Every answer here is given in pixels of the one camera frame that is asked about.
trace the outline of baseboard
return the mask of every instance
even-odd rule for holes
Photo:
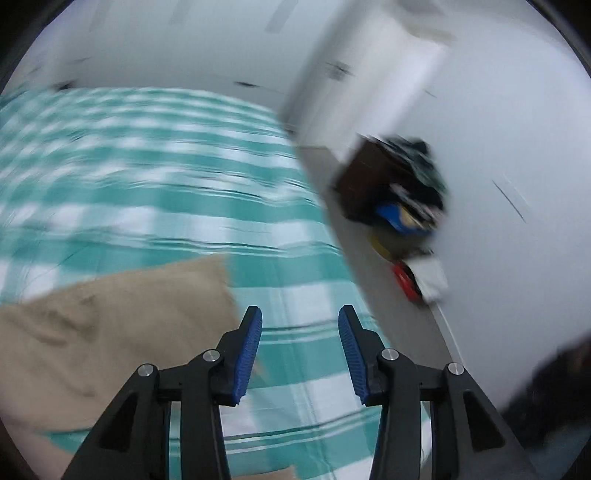
[[[460,353],[460,349],[457,346],[456,339],[454,338],[453,333],[449,328],[447,319],[445,318],[445,315],[443,314],[441,308],[437,303],[431,304],[431,312],[433,314],[433,317],[435,318],[437,326],[439,327],[439,331],[441,331],[441,336],[443,337],[443,341],[445,341],[445,344],[447,346],[447,349],[449,350],[449,354],[452,357],[452,360],[454,362],[461,363],[462,365],[464,365],[464,367],[467,368],[467,365],[464,359],[462,358],[462,354]]]

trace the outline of pile of clothes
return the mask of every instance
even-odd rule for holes
[[[389,188],[375,207],[401,235],[427,234],[435,230],[444,217],[445,182],[422,140],[401,137],[376,140],[395,159],[396,170]]]

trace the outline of blue object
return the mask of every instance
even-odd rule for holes
[[[400,205],[397,203],[385,203],[380,205],[376,208],[376,213],[388,221],[390,225],[396,229],[399,233],[403,235],[408,235],[409,233],[427,233],[422,228],[409,228],[402,223],[400,219]]]
[[[242,352],[236,362],[234,370],[234,390],[232,392],[234,402],[240,403],[240,399],[246,394],[248,380],[251,377],[252,366],[255,363],[256,350],[261,340],[262,332],[262,313],[257,309],[252,323],[248,328],[248,333],[242,345]]]
[[[349,366],[353,390],[355,390],[355,395],[361,399],[361,403],[365,405],[369,395],[365,362],[363,361],[359,345],[357,345],[357,340],[353,335],[353,330],[343,309],[339,311],[339,336],[343,344],[347,365]]]

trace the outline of teal and white checkered bedsheet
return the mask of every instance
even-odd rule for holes
[[[222,408],[232,474],[367,478],[380,409],[353,393],[337,313],[379,329],[274,114],[181,89],[0,97],[1,302],[219,252],[240,310],[264,320],[264,374]],[[423,427],[426,450],[425,412]],[[71,451],[85,434],[48,433]],[[173,418],[172,478],[178,434]]]

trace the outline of metal screw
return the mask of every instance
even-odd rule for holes
[[[214,362],[218,358],[220,358],[220,352],[218,352],[217,350],[208,350],[203,354],[203,359],[206,362]]]
[[[149,377],[154,372],[154,366],[150,364],[143,364],[138,367],[138,375],[140,377]]]
[[[398,352],[393,348],[385,348],[384,350],[382,350],[382,358],[384,358],[385,360],[396,360],[398,358],[398,355]]]
[[[447,366],[447,369],[454,375],[462,375],[465,371],[462,364],[453,362]]]

